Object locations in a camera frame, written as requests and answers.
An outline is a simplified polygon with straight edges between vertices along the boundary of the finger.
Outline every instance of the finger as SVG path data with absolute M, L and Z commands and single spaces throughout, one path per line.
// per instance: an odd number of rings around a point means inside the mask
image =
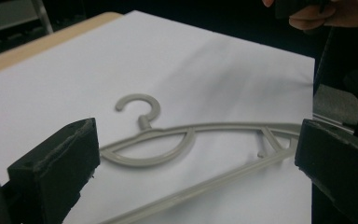
M 290 18 L 295 20 L 315 21 L 331 17 L 335 12 L 336 8 L 333 5 L 327 5 L 322 13 L 320 13 L 319 6 L 308 6 L 291 15 Z
M 315 21 L 305 21 L 305 20 L 296 20 L 290 18 L 289 24 L 297 28 L 298 30 L 311 30 L 323 25 L 324 19 L 315 20 Z
M 337 9 L 333 16 L 326 18 L 325 25 L 339 27 L 358 27 L 358 2 L 342 1 L 335 3 Z
M 262 0 L 262 1 L 263 1 L 264 6 L 266 6 L 266 7 L 270 7 L 274 3 L 274 0 Z

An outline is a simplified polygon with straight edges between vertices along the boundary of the clothes hanger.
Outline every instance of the clothes hanger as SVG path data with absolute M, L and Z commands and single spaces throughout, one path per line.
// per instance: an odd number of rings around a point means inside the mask
M 251 172 L 260 170 L 275 162 L 282 161 L 286 158 L 294 156 L 298 144 L 298 137 L 301 129 L 299 124 L 290 123 L 257 123 L 257 122 L 215 122 L 215 123 L 200 123 L 185 126 L 177 126 L 167 129 L 152 128 L 150 121 L 155 119 L 160 113 L 160 105 L 158 101 L 152 96 L 145 94 L 132 94 L 121 98 L 116 104 L 116 110 L 121 111 L 125 105 L 132 101 L 145 101 L 151 105 L 151 111 L 146 115 L 141 115 L 138 118 L 138 124 L 141 129 L 139 133 L 133 137 L 129 137 L 117 141 L 111 145 L 100 148 L 101 156 L 105 159 L 130 167 L 147 167 L 162 164 L 173 160 L 180 155 L 184 150 L 192 146 L 196 140 L 197 133 L 209 131 L 255 131 L 261 132 L 267 138 L 268 142 L 274 149 L 274 153 L 267 154 L 264 151 L 259 151 L 257 161 L 246 163 L 236 169 L 228 171 L 222 175 L 218 175 L 206 181 L 203 181 L 188 189 L 183 189 L 172 195 L 161 198 L 155 202 L 146 204 L 128 213 L 122 214 L 118 217 L 106 220 L 105 223 L 132 223 L 144 217 L 151 216 L 157 212 L 163 211 L 167 208 L 173 207 L 179 203 L 197 197 L 205 192 L 217 189 L 226 183 L 232 182 L 240 177 L 250 174 Z M 156 157 L 146 159 L 135 159 L 119 155 L 120 150 L 130 147 L 137 143 L 142 143 L 147 140 L 170 136 L 174 134 L 184 134 L 179 145 L 170 151 L 163 153 Z M 288 148 L 283 147 L 277 140 L 276 136 L 284 136 L 290 140 Z

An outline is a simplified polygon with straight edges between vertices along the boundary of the white sheet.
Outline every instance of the white sheet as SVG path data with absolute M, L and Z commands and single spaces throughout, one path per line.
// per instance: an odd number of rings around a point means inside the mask
M 100 146 L 138 133 L 137 117 L 149 107 L 114 111 L 127 94 L 158 99 L 153 127 L 301 123 L 311 118 L 312 79 L 311 58 L 132 12 L 0 71 L 0 183 L 13 161 L 73 121 L 96 118 Z M 155 144 L 170 149 L 179 139 Z M 191 151 L 155 168 L 102 159 L 65 223 L 98 223 L 151 203 L 255 160 L 264 145 L 254 133 L 206 133 Z M 141 223 L 310 223 L 310 181 L 293 160 Z

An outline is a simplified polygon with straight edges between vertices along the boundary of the wooden table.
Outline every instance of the wooden table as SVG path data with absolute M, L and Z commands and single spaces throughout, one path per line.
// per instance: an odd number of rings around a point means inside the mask
M 82 35 L 89 30 L 95 29 L 107 22 L 121 17 L 115 12 L 106 12 L 99 16 L 82 21 L 78 24 L 60 30 L 52 35 L 47 35 L 36 39 L 30 43 L 8 50 L 0 54 L 0 70 L 10 67 L 13 64 L 20 63 L 44 50 L 53 48 L 75 36 Z

